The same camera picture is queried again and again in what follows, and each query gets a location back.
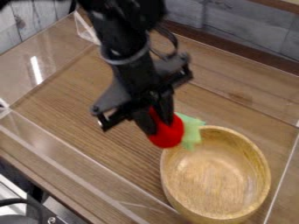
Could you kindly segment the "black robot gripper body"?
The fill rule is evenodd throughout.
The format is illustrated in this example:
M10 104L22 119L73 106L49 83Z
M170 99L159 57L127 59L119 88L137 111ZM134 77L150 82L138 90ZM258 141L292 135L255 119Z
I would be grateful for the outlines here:
M146 46L126 59L115 58L103 48L102 57L111 66L114 78L91 107L91 114L102 129L109 131L125 120L134 120L134 111L154 107L157 93L174 95L174 90L193 79L191 56L179 52L171 57L153 59Z

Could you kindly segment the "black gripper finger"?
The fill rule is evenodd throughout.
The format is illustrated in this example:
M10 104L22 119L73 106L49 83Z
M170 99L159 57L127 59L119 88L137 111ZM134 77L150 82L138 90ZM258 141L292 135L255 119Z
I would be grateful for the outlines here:
M155 94L154 97L154 114L157 119L167 126L174 123L174 96L170 93Z
M157 124L155 120L150 115L150 110L139 109L133 112L133 118L139 129L149 135L157 134Z

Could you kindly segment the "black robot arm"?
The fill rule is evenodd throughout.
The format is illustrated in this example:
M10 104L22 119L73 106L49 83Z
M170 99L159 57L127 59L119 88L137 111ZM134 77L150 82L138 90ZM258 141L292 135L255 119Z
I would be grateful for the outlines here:
M186 53L161 53L151 47L151 31L179 45L162 26L165 0L75 1L89 14L102 44L101 56L114 74L91 107L102 129L131 120L150 137L181 136L183 120L174 112L174 91L193 78L191 58Z

